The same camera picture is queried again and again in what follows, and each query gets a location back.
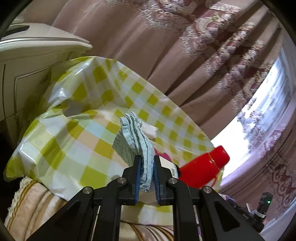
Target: metal screw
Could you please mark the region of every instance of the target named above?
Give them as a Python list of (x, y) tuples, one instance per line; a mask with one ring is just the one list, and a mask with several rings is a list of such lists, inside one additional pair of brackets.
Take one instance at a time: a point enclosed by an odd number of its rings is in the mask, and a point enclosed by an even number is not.
[(91, 193), (92, 189), (90, 187), (83, 188), (83, 193), (89, 194)]
[(211, 189), (211, 187), (209, 187), (209, 186), (205, 186), (202, 190), (203, 190), (205, 193), (210, 193), (210, 192), (212, 192), (212, 189)]
[(170, 184), (175, 184), (175, 183), (178, 182), (178, 179), (177, 179), (177, 178), (174, 178), (174, 177), (171, 177), (171, 178), (168, 180), (168, 182), (169, 182)]
[(120, 177), (117, 179), (118, 183), (124, 184), (126, 182), (126, 179), (124, 177)]

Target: lace trim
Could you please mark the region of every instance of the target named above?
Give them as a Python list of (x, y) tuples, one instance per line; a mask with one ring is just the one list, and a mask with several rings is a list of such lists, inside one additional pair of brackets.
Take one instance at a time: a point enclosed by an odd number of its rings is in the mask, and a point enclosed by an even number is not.
[[(226, 40), (221, 48), (205, 62), (205, 72), (207, 77), (212, 77), (217, 72), (217, 70), (219, 70), (221, 66), (231, 58), (236, 49), (246, 40), (248, 34), (254, 28), (255, 23), (245, 23), (239, 27), (239, 29), (230, 38)], [(233, 65), (232, 62), (237, 62), (239, 59), (240, 56), (235, 55), (230, 59), (230, 65)]]
[(18, 202), (21, 199), (22, 193), (25, 190), (25, 188), (32, 182), (33, 180), (29, 177), (24, 177), (20, 182), (20, 188), (18, 191), (15, 192), (15, 195), (13, 197), (13, 200), (11, 202), (11, 206), (8, 208), (8, 214), (5, 219), (4, 225), (5, 227), (8, 226), (10, 219), (13, 217), (13, 214), (15, 212), (15, 208), (17, 207)]
[(234, 111), (237, 114), (242, 107), (247, 103), (252, 95), (250, 95), (250, 90), (242, 88), (244, 85), (250, 87), (250, 79), (244, 79), (244, 74), (247, 68), (251, 67), (255, 59), (259, 56), (261, 50), (263, 49), (264, 42), (261, 40), (255, 41), (255, 43), (247, 49), (242, 55), (233, 55), (230, 57), (229, 61), (226, 63), (227, 73), (218, 81), (216, 89), (219, 93), (227, 93), (232, 99), (232, 103), (235, 104)]
[[(219, 30), (233, 23), (241, 8), (220, 3), (216, 0), (105, 0), (106, 5), (124, 4), (141, 11), (147, 27), (171, 30), (180, 35), (187, 57), (203, 55), (210, 48)], [(197, 18), (195, 9), (200, 5), (215, 11), (206, 11), (209, 16)]]
[(242, 78), (240, 80), (240, 83), (243, 87), (231, 100), (232, 110), (234, 114), (239, 113), (241, 109), (251, 99), (256, 90), (259, 88), (260, 84), (266, 78), (274, 61), (274, 59), (268, 59), (264, 61), (255, 60), (251, 64), (251, 67), (257, 68), (257, 70), (255, 71), (255, 74), (253, 74), (253, 76), (245, 79)]

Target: red cap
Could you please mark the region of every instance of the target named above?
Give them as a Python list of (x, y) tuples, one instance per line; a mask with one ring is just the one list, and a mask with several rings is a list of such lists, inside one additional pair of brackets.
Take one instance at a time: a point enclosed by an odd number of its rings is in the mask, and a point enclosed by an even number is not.
[(223, 146), (216, 147), (214, 150), (210, 152), (210, 154), (219, 169), (225, 166), (227, 162), (229, 162), (230, 160), (230, 157), (223, 148)]

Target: curtain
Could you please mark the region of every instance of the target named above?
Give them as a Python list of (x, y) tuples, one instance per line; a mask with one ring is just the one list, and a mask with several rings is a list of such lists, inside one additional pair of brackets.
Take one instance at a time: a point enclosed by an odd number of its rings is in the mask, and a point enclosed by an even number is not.
[(24, 18), (89, 40), (85, 55), (137, 72), (209, 138), (251, 99), (282, 43), (257, 0), (34, 0)]
[(244, 162), (222, 180), (220, 190), (240, 205), (251, 203), (253, 208), (263, 192), (272, 193), (267, 228), (278, 227), (277, 233), (285, 229), (278, 223), (281, 217), (295, 212), (296, 200), (296, 48), (286, 31), (284, 35), (283, 49), (271, 71), (236, 116), (248, 149)]
[(284, 53), (275, 61), (266, 79), (236, 116), (242, 124), (249, 153), (258, 148), (274, 130), (293, 95), (284, 65)]

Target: drawer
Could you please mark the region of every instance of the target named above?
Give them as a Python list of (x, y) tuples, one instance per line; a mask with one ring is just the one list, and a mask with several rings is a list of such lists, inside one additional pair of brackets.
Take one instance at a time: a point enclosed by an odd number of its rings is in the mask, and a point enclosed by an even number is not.
[(21, 111), (38, 85), (48, 80), (50, 68), (67, 60), (70, 52), (50, 53), (7, 61), (3, 77), (5, 117)]

